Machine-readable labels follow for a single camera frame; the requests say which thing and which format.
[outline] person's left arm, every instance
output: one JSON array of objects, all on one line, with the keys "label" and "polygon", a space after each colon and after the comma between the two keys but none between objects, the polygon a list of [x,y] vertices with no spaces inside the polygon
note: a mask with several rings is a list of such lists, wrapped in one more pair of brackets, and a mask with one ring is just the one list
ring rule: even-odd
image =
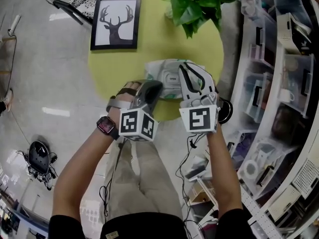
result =
[{"label": "person's left arm", "polygon": [[[129,82],[125,88],[138,89],[138,83]],[[132,102],[133,96],[128,93],[116,96],[117,100]],[[112,107],[108,114],[119,128],[120,110]],[[81,222],[80,203],[87,190],[94,171],[106,152],[113,138],[95,129],[89,138],[67,163],[60,174],[53,193],[52,216],[63,215],[75,218]]]}]

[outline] white cube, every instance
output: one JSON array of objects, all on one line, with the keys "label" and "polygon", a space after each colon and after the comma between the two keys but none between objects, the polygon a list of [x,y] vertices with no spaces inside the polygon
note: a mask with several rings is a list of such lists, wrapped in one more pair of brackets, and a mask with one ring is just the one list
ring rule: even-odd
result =
[{"label": "white cube", "polygon": [[216,133],[218,122],[217,105],[179,109],[185,129],[190,133]]},{"label": "white cube", "polygon": [[119,135],[131,141],[153,141],[159,123],[141,108],[121,109]]}]

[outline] black sleeve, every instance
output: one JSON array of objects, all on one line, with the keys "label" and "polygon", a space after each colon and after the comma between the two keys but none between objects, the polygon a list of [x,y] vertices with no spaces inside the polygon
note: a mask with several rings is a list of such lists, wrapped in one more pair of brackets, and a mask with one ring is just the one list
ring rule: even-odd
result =
[{"label": "black sleeve", "polygon": [[219,219],[215,238],[256,239],[241,209],[230,210]]},{"label": "black sleeve", "polygon": [[85,239],[82,225],[74,218],[55,215],[49,223],[49,239]]}]

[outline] watch face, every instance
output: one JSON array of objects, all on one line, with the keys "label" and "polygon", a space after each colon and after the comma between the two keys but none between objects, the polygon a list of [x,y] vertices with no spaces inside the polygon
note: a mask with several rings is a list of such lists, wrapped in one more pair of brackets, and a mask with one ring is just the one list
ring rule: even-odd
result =
[{"label": "watch face", "polygon": [[112,129],[114,128],[114,124],[109,118],[104,117],[103,120],[99,123],[99,128],[104,131],[105,133],[109,134]]}]

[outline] person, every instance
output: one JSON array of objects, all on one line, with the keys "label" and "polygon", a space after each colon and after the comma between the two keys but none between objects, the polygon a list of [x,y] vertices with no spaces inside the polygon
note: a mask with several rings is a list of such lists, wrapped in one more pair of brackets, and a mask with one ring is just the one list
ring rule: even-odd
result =
[{"label": "person", "polygon": [[5,95],[4,100],[0,102],[0,117],[3,115],[4,111],[10,112],[12,101],[13,101],[13,91],[12,89],[9,89]]},{"label": "person", "polygon": [[[139,83],[127,83],[116,99],[132,102],[132,95],[139,86]],[[118,128],[120,111],[111,107],[108,117]],[[113,138],[117,138],[114,132],[107,135],[100,127],[95,129],[61,172],[54,187],[49,239],[85,238],[79,211],[81,199]],[[245,219],[238,177],[220,125],[217,133],[209,133],[207,139],[219,209],[216,238],[255,238]],[[106,196],[108,204],[102,206],[106,208],[102,212],[105,223],[100,238],[186,239],[178,194],[155,146],[152,143],[136,144],[141,171],[139,179],[132,170],[130,149],[130,142],[126,141],[120,147],[112,148],[109,154],[105,186],[111,184],[111,190]]]}]

